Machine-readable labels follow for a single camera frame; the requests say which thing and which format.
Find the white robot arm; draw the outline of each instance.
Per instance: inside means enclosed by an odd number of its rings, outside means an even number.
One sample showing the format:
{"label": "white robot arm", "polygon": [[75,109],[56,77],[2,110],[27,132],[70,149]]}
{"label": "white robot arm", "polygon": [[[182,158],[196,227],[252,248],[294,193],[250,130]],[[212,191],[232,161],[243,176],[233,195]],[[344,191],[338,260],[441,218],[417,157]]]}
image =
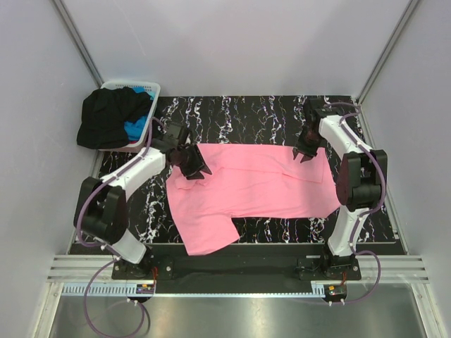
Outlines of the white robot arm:
{"label": "white robot arm", "polygon": [[[83,181],[75,212],[74,226],[79,217],[81,230],[100,242],[108,244],[122,259],[136,265],[136,269],[150,271],[152,253],[128,230],[127,200],[149,178],[158,175],[167,165],[177,165],[187,180],[203,179],[211,175],[199,148],[190,142],[190,131],[170,123],[162,139],[153,139],[152,147],[143,148],[132,160],[99,179]],[[86,212],[81,210],[101,184],[108,184],[89,202]]]}
{"label": "white robot arm", "polygon": [[[307,123],[293,149],[294,157],[303,154],[301,163],[312,159],[327,140],[342,159],[336,182],[337,197],[342,206],[321,257],[322,272],[334,276],[354,263],[352,248],[357,244],[367,211],[375,208],[382,197],[382,185],[387,177],[387,154],[365,144],[351,130],[340,109],[325,105],[322,99],[306,99],[303,107]],[[370,157],[380,166],[383,183]]]}

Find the white basket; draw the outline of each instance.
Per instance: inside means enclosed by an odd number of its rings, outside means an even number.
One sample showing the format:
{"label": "white basket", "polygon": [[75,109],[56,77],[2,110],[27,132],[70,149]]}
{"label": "white basket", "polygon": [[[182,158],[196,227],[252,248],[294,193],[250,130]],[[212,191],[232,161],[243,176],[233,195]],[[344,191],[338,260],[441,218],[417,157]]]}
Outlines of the white basket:
{"label": "white basket", "polygon": [[156,109],[156,102],[158,101],[158,96],[160,95],[160,86],[157,83],[153,82],[144,82],[144,81],[131,81],[131,80],[113,80],[105,82],[101,88],[107,89],[118,89],[123,87],[144,87],[146,92],[153,92],[155,97],[152,102],[152,107],[150,107],[149,115],[147,116],[146,124],[144,125],[144,129],[142,131],[140,139],[135,143],[127,144],[122,148],[117,149],[100,149],[102,151],[123,151],[127,153],[138,153],[142,147],[144,146],[144,141],[147,136],[147,128],[149,127],[150,118],[154,116]]}

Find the pink t-shirt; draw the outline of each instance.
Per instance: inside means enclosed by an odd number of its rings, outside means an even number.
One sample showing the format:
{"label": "pink t-shirt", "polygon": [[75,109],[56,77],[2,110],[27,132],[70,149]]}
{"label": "pink t-shirt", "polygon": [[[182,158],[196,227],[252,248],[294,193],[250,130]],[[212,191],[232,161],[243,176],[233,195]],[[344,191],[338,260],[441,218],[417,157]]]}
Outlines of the pink t-shirt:
{"label": "pink t-shirt", "polygon": [[169,207],[189,255],[240,237],[231,218],[325,218],[340,203],[324,149],[299,163],[288,146],[199,144],[213,175],[188,181],[178,167],[166,181]]}

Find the metal floor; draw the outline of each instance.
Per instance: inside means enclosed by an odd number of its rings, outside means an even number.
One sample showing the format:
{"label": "metal floor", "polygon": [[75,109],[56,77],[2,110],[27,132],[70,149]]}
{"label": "metal floor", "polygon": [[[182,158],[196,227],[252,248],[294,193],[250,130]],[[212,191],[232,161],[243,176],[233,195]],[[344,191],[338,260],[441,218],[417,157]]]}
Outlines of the metal floor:
{"label": "metal floor", "polygon": [[[350,299],[366,287],[349,285]],[[131,333],[141,313],[116,297],[90,297],[98,329],[113,336]],[[152,326],[136,337],[170,338],[391,338],[426,337],[409,285],[382,284],[369,299],[348,306],[316,306],[296,299],[154,298],[145,303]],[[50,337],[98,337],[85,322],[82,297],[61,297]]]}

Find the black marble table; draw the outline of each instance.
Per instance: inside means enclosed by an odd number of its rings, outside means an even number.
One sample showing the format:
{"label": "black marble table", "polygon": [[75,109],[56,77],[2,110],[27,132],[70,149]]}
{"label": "black marble table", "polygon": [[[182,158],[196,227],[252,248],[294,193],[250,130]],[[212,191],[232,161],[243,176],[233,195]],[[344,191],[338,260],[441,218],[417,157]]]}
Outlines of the black marble table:
{"label": "black marble table", "polygon": [[[326,100],[352,102],[347,96],[330,96]],[[196,142],[294,146],[304,123],[303,101],[304,96],[161,97],[155,116],[163,123],[185,123]],[[363,138],[359,120],[349,118],[347,122]],[[329,144],[326,153],[336,179],[340,159]],[[110,173],[133,156],[106,152],[100,175]],[[146,244],[182,242],[166,196],[165,181],[169,175],[167,168],[152,177],[128,201],[130,231]],[[338,210],[327,218],[234,218],[233,222],[240,234],[239,243],[314,243],[323,242],[332,234],[337,216]],[[359,238],[360,242],[394,240],[385,207],[369,216]]]}

